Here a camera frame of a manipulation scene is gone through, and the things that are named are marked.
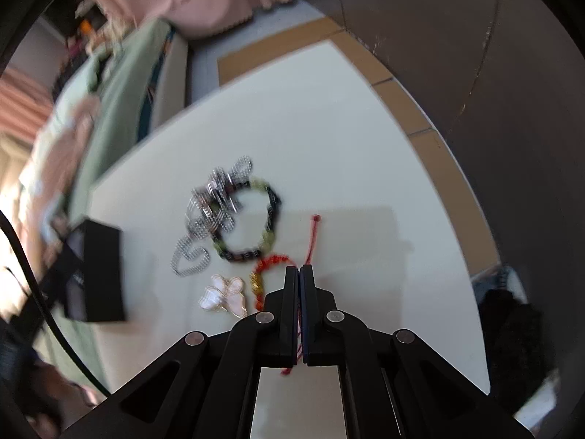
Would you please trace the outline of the black jewelry box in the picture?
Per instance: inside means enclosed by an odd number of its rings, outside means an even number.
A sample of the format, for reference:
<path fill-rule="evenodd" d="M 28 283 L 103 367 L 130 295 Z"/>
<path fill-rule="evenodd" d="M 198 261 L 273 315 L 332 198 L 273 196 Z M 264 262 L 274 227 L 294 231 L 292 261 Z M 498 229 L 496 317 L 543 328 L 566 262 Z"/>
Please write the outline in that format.
<path fill-rule="evenodd" d="M 126 320 L 121 271 L 122 232 L 83 219 L 64 239 L 46 272 L 46 295 L 64 316 L 86 323 Z"/>

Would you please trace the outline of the pink window curtain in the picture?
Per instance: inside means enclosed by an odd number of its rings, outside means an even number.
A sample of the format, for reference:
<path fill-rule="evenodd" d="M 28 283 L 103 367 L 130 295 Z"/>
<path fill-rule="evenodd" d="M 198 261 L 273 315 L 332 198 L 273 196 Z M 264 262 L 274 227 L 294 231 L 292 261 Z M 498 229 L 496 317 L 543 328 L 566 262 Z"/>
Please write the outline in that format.
<path fill-rule="evenodd" d="M 32 145 L 53 110 L 50 93 L 22 71 L 7 67 L 1 75 L 1 131 Z"/>

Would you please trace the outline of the bed with green sheet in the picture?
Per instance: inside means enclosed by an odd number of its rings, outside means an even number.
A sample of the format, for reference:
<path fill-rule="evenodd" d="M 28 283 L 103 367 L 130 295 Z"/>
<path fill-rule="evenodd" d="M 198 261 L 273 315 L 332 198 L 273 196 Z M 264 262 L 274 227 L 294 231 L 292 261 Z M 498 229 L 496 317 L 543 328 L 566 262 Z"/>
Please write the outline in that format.
<path fill-rule="evenodd" d="M 27 222 L 29 188 L 36 165 L 64 131 L 65 118 L 82 98 L 95 95 L 100 112 L 83 158 L 65 195 L 63 210 L 53 221 L 78 224 L 89 211 L 92 190 L 105 173 L 153 131 L 184 108 L 188 45 L 164 19 L 146 22 L 124 39 L 103 43 L 64 84 L 52 113 L 39 130 L 32 155 L 20 174 L 20 237 L 36 278 L 43 278 L 60 240 L 46 243 Z"/>

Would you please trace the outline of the brown cardboard sheet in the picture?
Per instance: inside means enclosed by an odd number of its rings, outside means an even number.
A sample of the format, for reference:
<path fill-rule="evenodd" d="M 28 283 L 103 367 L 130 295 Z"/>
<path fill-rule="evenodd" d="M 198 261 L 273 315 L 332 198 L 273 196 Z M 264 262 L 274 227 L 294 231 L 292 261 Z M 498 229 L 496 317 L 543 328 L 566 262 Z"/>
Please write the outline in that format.
<path fill-rule="evenodd" d="M 441 198 L 472 278 L 500 265 L 496 243 L 476 196 L 446 142 L 384 64 L 334 20 L 316 19 L 244 46 L 220 57 L 219 84 L 224 85 L 263 64 L 329 40 L 370 82 L 418 154 Z"/>

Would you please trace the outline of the peach floral blanket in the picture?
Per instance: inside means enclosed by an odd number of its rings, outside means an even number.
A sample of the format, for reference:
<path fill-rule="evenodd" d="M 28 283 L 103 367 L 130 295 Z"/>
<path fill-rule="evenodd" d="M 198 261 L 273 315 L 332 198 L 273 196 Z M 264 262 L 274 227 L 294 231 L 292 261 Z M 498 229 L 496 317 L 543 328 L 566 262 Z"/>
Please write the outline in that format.
<path fill-rule="evenodd" d="M 100 100 L 88 95 L 75 104 L 65 118 L 64 131 L 50 144 L 45 156 L 36 165 L 36 174 L 29 188 L 30 207 L 27 222 L 38 229 L 46 243 L 60 236 L 53 221 L 63 210 L 65 195 L 71 188 L 94 122 L 100 112 Z"/>

